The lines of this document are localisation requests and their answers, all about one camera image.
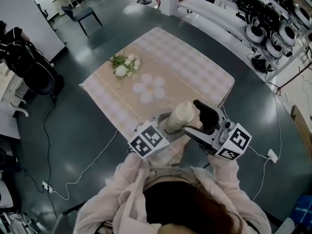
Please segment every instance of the power strip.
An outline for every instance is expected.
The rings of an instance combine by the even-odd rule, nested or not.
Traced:
[[[277,162],[278,157],[277,157],[277,155],[275,154],[275,152],[273,152],[272,149],[269,149],[267,155],[268,155],[268,157],[271,159],[271,161],[272,161],[274,164]]]
[[[52,188],[52,186],[49,186],[46,182],[42,182],[42,187],[44,188],[44,189],[46,189],[49,193],[52,193],[53,192],[53,188]]]

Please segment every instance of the robot vacuum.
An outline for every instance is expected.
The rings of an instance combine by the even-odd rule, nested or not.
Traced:
[[[265,38],[266,32],[259,27],[249,24],[246,28],[247,38],[254,43],[261,43]]]
[[[248,14],[257,14],[263,8],[260,0],[237,0],[238,9]]]
[[[293,47],[295,44],[295,32],[291,28],[291,26],[285,21],[282,20],[279,25],[278,33],[283,40],[289,47]]]
[[[279,45],[274,45],[271,39],[267,40],[267,42],[265,43],[265,47],[270,55],[275,59],[279,59],[282,57],[282,47]]]
[[[298,4],[294,5],[294,15],[299,19],[299,23],[308,29],[311,28],[311,17],[307,11]]]
[[[258,20],[262,27],[277,31],[279,28],[279,14],[269,5],[264,5],[258,16]]]
[[[258,55],[252,58],[252,65],[254,68],[262,73],[272,72],[274,68],[269,61],[265,60],[263,56]]]

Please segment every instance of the checkered tablecloth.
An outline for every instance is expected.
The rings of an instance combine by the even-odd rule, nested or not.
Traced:
[[[104,63],[81,85],[127,140],[154,110],[175,108],[178,103],[194,99],[206,99],[221,106],[234,84],[233,77],[209,58],[160,28],[152,29],[128,45],[125,55],[129,53],[138,54],[142,65],[137,75],[123,80],[121,89],[114,85],[116,77],[109,62]],[[141,102],[137,100],[139,96],[132,91],[132,86],[140,82],[140,75],[145,73],[164,78],[167,97],[155,99],[149,106],[140,106]],[[170,83],[179,86],[181,93],[180,89],[173,89]],[[198,112],[196,114],[193,125],[198,126]],[[166,149],[148,157],[149,163],[153,167],[179,163],[188,141],[187,136],[179,138]]]
[[[152,29],[133,44],[173,70],[218,106],[223,104],[234,84],[234,78],[220,66],[160,28]]]

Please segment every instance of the dark hair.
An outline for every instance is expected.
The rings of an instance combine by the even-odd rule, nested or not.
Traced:
[[[6,28],[6,23],[4,21],[0,21],[0,40],[4,37],[4,30]]]
[[[197,234],[240,234],[242,220],[202,191],[181,181],[153,185],[144,192],[147,221],[151,224],[182,225]],[[240,222],[238,230],[234,217]]]

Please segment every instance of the gray floor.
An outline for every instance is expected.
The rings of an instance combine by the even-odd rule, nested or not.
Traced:
[[[75,181],[114,135],[116,129],[78,85],[100,67],[107,58],[154,27],[161,27],[187,42],[212,59],[235,79],[225,103],[228,116],[240,122],[253,136],[251,146],[265,155],[269,148],[278,153],[280,147],[276,106],[269,88],[239,58],[211,37],[175,17],[167,17],[153,8],[126,0],[107,0],[92,5],[103,27],[93,17],[82,21],[89,37],[71,20],[56,21],[59,37],[69,51],[56,63],[65,78],[55,111],[47,121],[51,139],[50,160],[54,190],[66,195],[65,184]],[[43,121],[53,105],[49,97],[32,97],[24,106],[30,113],[18,116],[21,141],[15,152],[38,184],[48,178],[47,146]],[[311,161],[301,137],[287,111],[278,103],[283,148],[277,164],[268,163],[263,189],[256,202],[275,217],[284,220],[298,196],[311,181]],[[51,198],[60,214],[94,196],[105,185],[117,164],[126,157],[126,140],[118,134],[111,146],[77,185],[70,185],[68,201],[53,194]],[[203,167],[207,158],[191,142],[181,166]],[[238,161],[241,187],[253,197],[262,179],[264,160],[252,151]],[[22,209],[36,219],[46,232],[53,227],[55,216],[47,195],[39,194],[30,178],[15,176],[22,199]]]

